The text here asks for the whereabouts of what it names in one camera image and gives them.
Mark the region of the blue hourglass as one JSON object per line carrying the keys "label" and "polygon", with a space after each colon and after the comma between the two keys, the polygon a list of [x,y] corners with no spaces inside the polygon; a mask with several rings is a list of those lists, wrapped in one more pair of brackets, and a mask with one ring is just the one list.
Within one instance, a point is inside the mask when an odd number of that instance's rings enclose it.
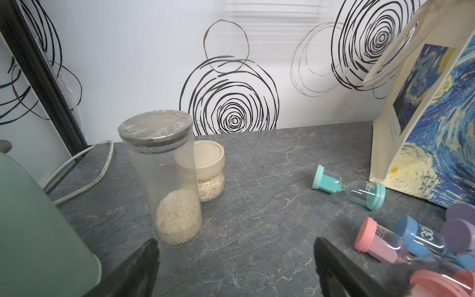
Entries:
{"label": "blue hourglass", "polygon": [[433,254],[471,271],[475,269],[475,250],[453,253],[447,246],[441,230],[435,231],[424,226],[411,216],[402,216],[393,227],[393,232],[403,239],[407,250],[415,256],[424,257]]}

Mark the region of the purple hourglass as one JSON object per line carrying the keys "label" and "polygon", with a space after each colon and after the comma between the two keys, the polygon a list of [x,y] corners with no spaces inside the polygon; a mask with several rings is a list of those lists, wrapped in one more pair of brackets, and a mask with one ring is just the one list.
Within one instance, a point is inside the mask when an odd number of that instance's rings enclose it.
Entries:
{"label": "purple hourglass", "polygon": [[460,254],[475,249],[475,207],[471,204],[454,204],[446,211],[441,232],[449,249]]}

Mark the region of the canvas bag with starry print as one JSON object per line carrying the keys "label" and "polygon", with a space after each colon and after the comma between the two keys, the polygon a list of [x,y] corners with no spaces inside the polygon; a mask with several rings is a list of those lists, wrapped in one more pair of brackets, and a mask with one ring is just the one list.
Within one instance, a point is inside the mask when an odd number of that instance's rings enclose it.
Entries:
{"label": "canvas bag with starry print", "polygon": [[373,123],[372,183],[450,207],[475,201],[475,4],[427,1],[364,80],[396,71]]}

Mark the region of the teal hourglass near bag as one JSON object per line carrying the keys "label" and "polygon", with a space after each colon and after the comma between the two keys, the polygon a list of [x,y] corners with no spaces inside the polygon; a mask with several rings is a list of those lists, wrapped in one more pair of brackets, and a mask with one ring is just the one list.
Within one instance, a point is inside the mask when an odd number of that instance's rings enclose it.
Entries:
{"label": "teal hourglass near bag", "polygon": [[372,212],[381,210],[386,197],[386,187],[381,183],[354,180],[344,182],[339,173],[332,172],[323,165],[318,165],[312,189],[329,194],[346,194],[347,198]]}

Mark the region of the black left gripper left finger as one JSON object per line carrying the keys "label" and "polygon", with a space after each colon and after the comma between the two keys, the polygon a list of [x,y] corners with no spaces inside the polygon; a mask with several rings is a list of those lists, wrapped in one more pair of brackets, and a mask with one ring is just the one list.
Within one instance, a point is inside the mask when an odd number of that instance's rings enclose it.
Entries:
{"label": "black left gripper left finger", "polygon": [[158,241],[149,239],[96,287],[87,297],[150,297],[157,279]]}

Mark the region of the mint green toaster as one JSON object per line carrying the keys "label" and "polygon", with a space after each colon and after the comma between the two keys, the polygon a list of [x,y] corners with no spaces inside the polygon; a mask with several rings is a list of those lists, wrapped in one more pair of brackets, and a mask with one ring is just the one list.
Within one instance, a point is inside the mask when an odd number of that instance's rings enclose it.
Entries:
{"label": "mint green toaster", "polygon": [[1,141],[1,296],[82,297],[101,263]]}

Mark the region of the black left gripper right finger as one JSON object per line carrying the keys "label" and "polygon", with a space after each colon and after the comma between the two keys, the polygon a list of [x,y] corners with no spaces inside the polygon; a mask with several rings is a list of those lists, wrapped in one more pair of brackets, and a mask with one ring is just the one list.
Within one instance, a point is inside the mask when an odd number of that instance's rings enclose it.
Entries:
{"label": "black left gripper right finger", "polygon": [[381,284],[367,275],[329,240],[318,237],[314,259],[325,297],[392,297]]}

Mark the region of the large pink hourglass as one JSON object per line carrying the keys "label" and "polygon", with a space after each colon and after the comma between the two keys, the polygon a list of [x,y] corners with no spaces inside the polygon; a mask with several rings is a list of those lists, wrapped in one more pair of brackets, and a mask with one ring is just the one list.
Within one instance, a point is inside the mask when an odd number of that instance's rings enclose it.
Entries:
{"label": "large pink hourglass", "polygon": [[473,297],[475,272],[463,270],[456,273],[416,271],[409,280],[404,297]]}

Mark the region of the tall glass jar with rice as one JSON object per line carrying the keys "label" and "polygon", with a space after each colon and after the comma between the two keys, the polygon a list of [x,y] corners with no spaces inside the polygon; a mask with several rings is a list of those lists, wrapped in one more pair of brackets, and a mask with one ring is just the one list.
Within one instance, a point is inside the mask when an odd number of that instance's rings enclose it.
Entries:
{"label": "tall glass jar with rice", "polygon": [[202,226],[194,160],[193,119],[184,111],[157,110],[118,127],[155,224],[167,245],[192,240]]}

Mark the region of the short jar with beige lid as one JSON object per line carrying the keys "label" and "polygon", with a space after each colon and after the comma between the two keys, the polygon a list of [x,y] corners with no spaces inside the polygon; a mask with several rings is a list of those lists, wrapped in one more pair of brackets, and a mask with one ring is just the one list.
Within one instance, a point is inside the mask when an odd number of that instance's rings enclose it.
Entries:
{"label": "short jar with beige lid", "polygon": [[194,159],[201,203],[219,197],[225,189],[225,150],[214,141],[195,141]]}

